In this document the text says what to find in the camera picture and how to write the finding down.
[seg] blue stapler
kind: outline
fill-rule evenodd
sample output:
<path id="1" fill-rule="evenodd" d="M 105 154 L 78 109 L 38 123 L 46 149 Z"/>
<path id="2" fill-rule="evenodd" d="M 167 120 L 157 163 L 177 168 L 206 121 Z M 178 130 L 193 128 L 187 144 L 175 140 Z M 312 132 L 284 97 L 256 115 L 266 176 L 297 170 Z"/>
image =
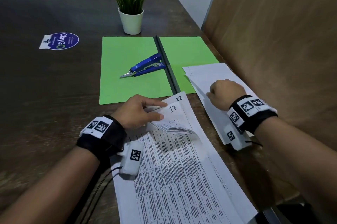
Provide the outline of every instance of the blue stapler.
<path id="1" fill-rule="evenodd" d="M 124 77 L 137 77 L 140 75 L 144 75 L 146 73 L 150 73 L 156 70 L 160 70 L 162 68 L 166 68 L 166 66 L 160 62 L 161 54 L 157 53 L 155 55 L 150 56 L 149 58 L 141 61 L 140 63 L 134 65 L 128 73 L 120 76 L 119 78 Z"/>

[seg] green folder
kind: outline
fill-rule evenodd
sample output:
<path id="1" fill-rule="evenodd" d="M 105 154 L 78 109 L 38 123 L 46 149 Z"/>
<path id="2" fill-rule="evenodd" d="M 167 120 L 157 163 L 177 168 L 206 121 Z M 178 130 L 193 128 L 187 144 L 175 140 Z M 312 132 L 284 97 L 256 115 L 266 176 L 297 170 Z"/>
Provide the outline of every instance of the green folder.
<path id="1" fill-rule="evenodd" d="M 152 37 L 103 37 L 99 104 L 125 102 L 135 94 L 149 98 L 171 96 L 164 69 L 138 77 L 119 78 L 157 52 Z"/>
<path id="2" fill-rule="evenodd" d="M 180 91 L 195 93 L 182 67 L 218 63 L 201 37 L 160 37 Z"/>

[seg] forearm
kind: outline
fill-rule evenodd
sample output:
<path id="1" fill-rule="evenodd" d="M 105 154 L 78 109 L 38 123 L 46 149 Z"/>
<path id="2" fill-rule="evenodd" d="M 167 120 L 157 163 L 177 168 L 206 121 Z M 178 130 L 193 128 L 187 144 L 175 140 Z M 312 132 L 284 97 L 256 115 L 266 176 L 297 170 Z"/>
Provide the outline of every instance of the forearm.
<path id="1" fill-rule="evenodd" d="M 263 121 L 255 135 L 312 205 L 336 209 L 337 153 L 334 150 L 277 117 Z"/>
<path id="2" fill-rule="evenodd" d="M 75 147 L 1 218 L 1 223 L 63 223 L 81 198 L 99 160 Z"/>

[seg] right hand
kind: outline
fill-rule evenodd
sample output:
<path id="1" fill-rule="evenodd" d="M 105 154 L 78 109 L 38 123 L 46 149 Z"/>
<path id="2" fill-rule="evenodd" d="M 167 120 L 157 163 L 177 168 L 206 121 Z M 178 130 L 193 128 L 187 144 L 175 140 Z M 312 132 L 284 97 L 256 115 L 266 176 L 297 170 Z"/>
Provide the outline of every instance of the right hand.
<path id="1" fill-rule="evenodd" d="M 246 95 L 245 89 L 234 81 L 217 80 L 211 85 L 211 92 L 206 93 L 211 103 L 220 110 L 228 111 L 232 103 Z"/>

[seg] dark brown table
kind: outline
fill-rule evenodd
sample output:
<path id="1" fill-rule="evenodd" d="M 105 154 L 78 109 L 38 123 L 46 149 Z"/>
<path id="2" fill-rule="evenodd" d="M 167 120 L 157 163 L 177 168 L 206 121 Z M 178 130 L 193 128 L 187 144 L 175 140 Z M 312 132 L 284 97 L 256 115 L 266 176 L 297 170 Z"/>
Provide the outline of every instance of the dark brown table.
<path id="1" fill-rule="evenodd" d="M 40 50 L 45 34 L 71 32 L 77 46 Z M 140 36 L 202 36 L 178 0 L 146 0 Z M 73 148 L 93 117 L 121 104 L 99 105 L 101 41 L 125 36 L 115 0 L 0 0 L 0 211 L 12 204 Z M 298 195 L 262 148 L 222 145 L 196 94 L 188 99 L 209 140 L 258 209 Z M 109 184 L 92 222 L 118 222 Z"/>

